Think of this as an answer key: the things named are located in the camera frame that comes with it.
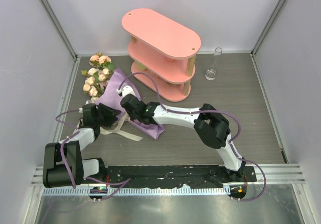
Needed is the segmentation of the cream ribbon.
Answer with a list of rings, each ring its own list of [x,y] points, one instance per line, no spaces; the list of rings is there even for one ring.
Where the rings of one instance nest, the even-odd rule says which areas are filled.
[[[128,133],[121,129],[125,122],[130,122],[130,117],[128,114],[124,114],[116,124],[112,124],[112,126],[115,125],[114,129],[111,129],[111,128],[107,129],[107,128],[101,127],[100,133],[103,135],[118,134],[136,142],[142,140],[142,137]]]

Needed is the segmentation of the purple wrapping paper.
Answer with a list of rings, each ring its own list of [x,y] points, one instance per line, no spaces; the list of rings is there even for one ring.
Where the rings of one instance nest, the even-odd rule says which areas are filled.
[[[121,111],[121,113],[117,116],[117,126],[115,127],[115,129],[108,130],[105,127],[101,127],[101,134],[108,135],[116,133],[128,139],[140,141],[142,137],[121,130],[121,127],[125,122],[129,122],[134,127],[138,128],[139,130],[141,130],[142,132],[151,136],[154,139],[157,139],[158,136],[165,131],[165,128],[162,125],[145,125],[138,121],[132,120],[126,112],[126,110],[123,107],[121,107],[120,102],[127,95],[132,94],[138,100],[141,100],[141,98],[134,84],[126,79],[125,74],[119,68],[117,68],[114,71],[113,75],[111,76],[111,79],[108,82],[103,83],[102,86],[104,90],[102,96],[92,96],[90,102],[94,104],[102,103],[107,107]]]

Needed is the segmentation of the pink flower bouquet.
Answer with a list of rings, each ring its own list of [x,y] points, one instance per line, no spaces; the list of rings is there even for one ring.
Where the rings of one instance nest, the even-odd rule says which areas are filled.
[[[83,91],[90,96],[90,101],[95,103],[105,93],[115,66],[111,58],[101,52],[90,57],[89,65],[89,70],[81,71],[82,76],[86,77]]]

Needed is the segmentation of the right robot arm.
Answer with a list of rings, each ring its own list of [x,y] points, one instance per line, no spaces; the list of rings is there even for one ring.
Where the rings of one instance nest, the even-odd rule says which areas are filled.
[[[145,104],[128,94],[120,105],[132,120],[145,125],[176,125],[195,130],[206,146],[217,150],[230,180],[238,181],[244,177],[246,162],[234,146],[229,121],[223,112],[210,104],[203,104],[201,108],[177,108],[158,102]]]

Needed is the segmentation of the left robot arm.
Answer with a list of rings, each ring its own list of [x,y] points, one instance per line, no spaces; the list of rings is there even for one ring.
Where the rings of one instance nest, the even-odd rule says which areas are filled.
[[[81,113],[74,133],[64,140],[45,146],[43,185],[46,188],[75,188],[91,178],[95,183],[106,180],[107,170],[102,158],[82,158],[82,150],[95,142],[101,127],[110,127],[118,120],[120,110],[102,103],[88,103],[76,110]]]

